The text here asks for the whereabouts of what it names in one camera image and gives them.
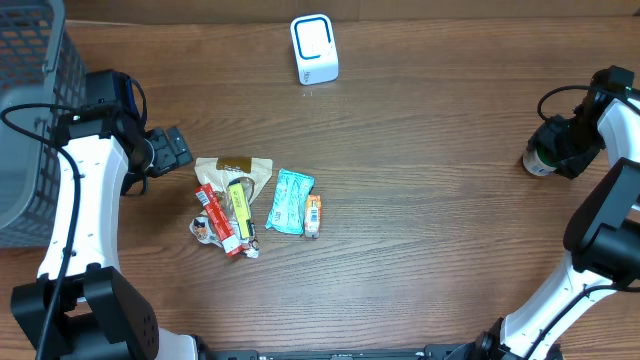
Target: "food package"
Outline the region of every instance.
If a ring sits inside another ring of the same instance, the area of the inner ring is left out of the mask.
[[[273,160],[251,157],[197,158],[196,176],[200,185],[212,184],[224,213],[236,220],[229,184],[242,184],[249,205],[271,179]]]
[[[273,197],[273,207],[267,219],[267,229],[285,234],[302,235],[307,196],[313,188],[313,177],[281,169]]]
[[[309,195],[304,213],[304,236],[317,239],[320,236],[320,221],[322,221],[322,199],[320,195]]]
[[[243,250],[240,245],[240,240],[238,240],[238,237],[231,227],[229,219],[227,219],[222,211],[222,207],[213,192],[211,184],[200,186],[196,189],[195,193],[211,220],[211,224],[207,222],[207,225],[215,231],[227,256],[240,253]]]
[[[229,221],[231,227],[233,228],[234,233],[238,234],[240,230],[238,229],[238,223],[235,221]],[[193,219],[191,224],[189,224],[189,230],[191,233],[203,244],[213,244],[219,248],[223,248],[222,242],[218,239],[218,235],[214,230],[211,219],[205,215],[198,215]],[[240,246],[242,246],[243,254],[249,258],[257,258],[260,255],[260,249],[258,248],[258,240],[257,239],[239,239]]]

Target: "wire mesh basket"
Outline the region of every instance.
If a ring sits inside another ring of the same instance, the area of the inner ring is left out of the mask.
[[[84,104],[87,68],[64,22],[62,0],[0,2],[3,109],[25,103]],[[27,109],[8,118],[51,138],[59,115],[49,109]],[[47,245],[60,185],[56,151],[0,123],[0,154],[0,247]]]

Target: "white device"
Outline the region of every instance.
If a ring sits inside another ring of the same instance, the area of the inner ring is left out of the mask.
[[[299,17],[291,23],[291,39],[302,85],[333,81],[340,72],[336,38],[325,15]]]

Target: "red snack wrapper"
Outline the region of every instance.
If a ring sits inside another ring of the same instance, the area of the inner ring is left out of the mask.
[[[218,239],[222,242],[222,246],[224,247],[224,251],[227,253],[227,256],[233,256],[242,252],[240,240],[238,240],[238,237],[233,232],[229,219],[227,219],[227,216],[222,212],[222,207],[220,206],[220,202],[218,201],[211,184],[200,186],[196,189],[195,193],[198,200],[200,200],[202,206],[204,206],[204,209],[207,211],[207,215],[209,215],[209,218],[213,223],[213,228],[216,235],[218,235]]]

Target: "wooden table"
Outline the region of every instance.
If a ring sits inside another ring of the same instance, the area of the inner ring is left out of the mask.
[[[123,274],[160,324],[214,349],[422,347],[472,341],[556,267],[567,221],[606,173],[527,176],[547,91],[616,64],[640,71],[633,18],[335,24],[340,77],[297,83],[288,24],[69,29],[86,63],[140,81],[149,126],[196,157],[274,160],[253,205],[261,254],[230,261],[188,231],[193,165],[122,198]],[[584,93],[559,95],[568,114]],[[265,230],[277,170],[316,178],[318,240]],[[0,251],[0,358],[32,359],[9,312],[44,249]],[[604,300],[562,337],[567,359],[632,359],[638,297]]]

